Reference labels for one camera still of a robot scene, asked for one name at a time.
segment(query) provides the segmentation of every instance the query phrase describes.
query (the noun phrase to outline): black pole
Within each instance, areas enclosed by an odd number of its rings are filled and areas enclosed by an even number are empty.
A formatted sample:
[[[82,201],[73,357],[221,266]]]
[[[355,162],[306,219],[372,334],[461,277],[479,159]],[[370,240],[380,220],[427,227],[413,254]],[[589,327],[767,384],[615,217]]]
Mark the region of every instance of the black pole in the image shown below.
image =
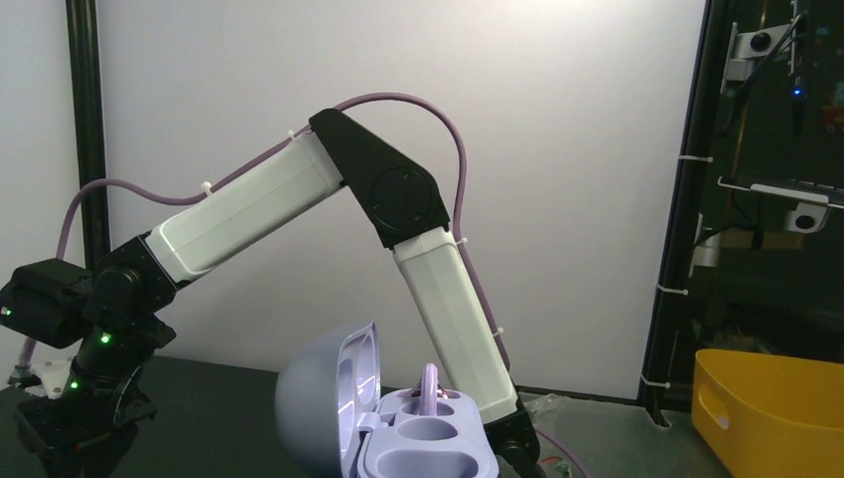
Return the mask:
[[[77,161],[80,187],[106,177],[106,141],[100,85],[100,45],[95,0],[67,0]],[[93,269],[111,249],[106,190],[92,191],[82,202],[85,264]]]
[[[736,4],[736,0],[710,0],[707,4],[681,154],[700,157],[709,155],[732,30],[732,12]],[[702,161],[678,161],[659,276],[659,284],[668,289],[686,289],[707,166]],[[683,320],[680,314],[680,301],[683,299],[677,294],[657,292],[642,369],[642,375],[649,381],[665,383],[670,380],[674,338]],[[644,383],[640,383],[639,387],[638,401],[645,405],[654,421],[660,424],[664,424],[661,410],[665,405],[666,391],[665,388]]]

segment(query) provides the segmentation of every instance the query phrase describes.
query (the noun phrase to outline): white wall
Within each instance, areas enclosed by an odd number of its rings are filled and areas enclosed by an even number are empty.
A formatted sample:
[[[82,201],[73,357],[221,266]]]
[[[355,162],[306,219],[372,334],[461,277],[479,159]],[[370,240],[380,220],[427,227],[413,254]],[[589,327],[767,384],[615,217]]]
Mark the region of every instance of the white wall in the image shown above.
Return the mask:
[[[461,129],[465,234],[515,381],[632,397],[642,366],[704,0],[113,1],[100,6],[109,173],[188,195],[309,115],[374,91]],[[429,168],[456,156],[408,106],[352,115]],[[111,197],[115,242],[174,213]],[[390,254],[344,191],[186,290],[163,353],[279,369],[352,320],[383,381],[434,350]]]
[[[56,254],[68,203],[79,189],[71,63],[65,5],[0,2],[0,283],[16,267]],[[83,262],[74,229],[67,259]],[[0,376],[18,358],[24,337],[0,328]],[[40,346],[35,361],[68,357],[75,348]]]

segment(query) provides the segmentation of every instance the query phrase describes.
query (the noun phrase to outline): robotic arm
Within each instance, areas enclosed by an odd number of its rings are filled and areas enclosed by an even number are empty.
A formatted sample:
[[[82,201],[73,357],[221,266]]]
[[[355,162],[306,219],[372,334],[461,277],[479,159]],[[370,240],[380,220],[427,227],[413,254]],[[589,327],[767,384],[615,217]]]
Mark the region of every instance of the robotic arm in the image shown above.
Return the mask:
[[[458,254],[436,181],[338,110],[318,113],[286,148],[115,249],[93,273],[58,259],[15,272],[0,292],[0,324],[53,347],[84,338],[61,398],[19,407],[18,422],[34,447],[79,446],[153,416],[138,380],[154,350],[175,338],[154,314],[345,186],[393,252],[447,374],[478,403],[494,451],[517,471],[533,468],[536,436]]]

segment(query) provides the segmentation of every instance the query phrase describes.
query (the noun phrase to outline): yellow bin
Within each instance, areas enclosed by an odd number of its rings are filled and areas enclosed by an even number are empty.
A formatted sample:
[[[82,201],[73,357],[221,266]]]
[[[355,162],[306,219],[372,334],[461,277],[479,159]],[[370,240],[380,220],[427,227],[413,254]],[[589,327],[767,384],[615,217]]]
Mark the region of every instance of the yellow bin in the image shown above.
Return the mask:
[[[698,351],[692,422],[737,478],[844,477],[844,365]]]

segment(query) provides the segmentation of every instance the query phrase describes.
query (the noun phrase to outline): open lid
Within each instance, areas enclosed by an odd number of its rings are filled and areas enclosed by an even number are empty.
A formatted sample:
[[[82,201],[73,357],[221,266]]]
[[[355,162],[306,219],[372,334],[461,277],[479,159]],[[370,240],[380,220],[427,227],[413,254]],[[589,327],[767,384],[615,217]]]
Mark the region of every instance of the open lid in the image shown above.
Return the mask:
[[[276,384],[276,424],[285,448],[312,476],[351,475],[356,424],[375,411],[381,366],[375,324],[324,334],[291,358]]]

